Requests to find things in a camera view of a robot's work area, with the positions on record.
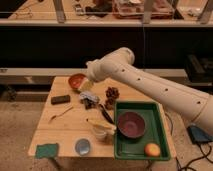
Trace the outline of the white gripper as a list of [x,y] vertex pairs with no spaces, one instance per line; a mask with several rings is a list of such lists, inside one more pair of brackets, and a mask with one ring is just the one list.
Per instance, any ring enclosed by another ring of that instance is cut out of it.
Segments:
[[86,76],[80,84],[78,90],[80,92],[89,91],[93,87],[93,82],[100,82],[106,79],[106,75],[101,69],[101,62],[99,60],[86,62]]

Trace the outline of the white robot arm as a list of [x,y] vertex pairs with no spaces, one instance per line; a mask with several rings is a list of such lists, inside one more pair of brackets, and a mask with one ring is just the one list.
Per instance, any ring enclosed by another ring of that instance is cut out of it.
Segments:
[[107,78],[126,84],[181,114],[213,136],[213,95],[163,79],[133,66],[135,55],[127,47],[101,59],[86,62],[86,76],[92,82]]

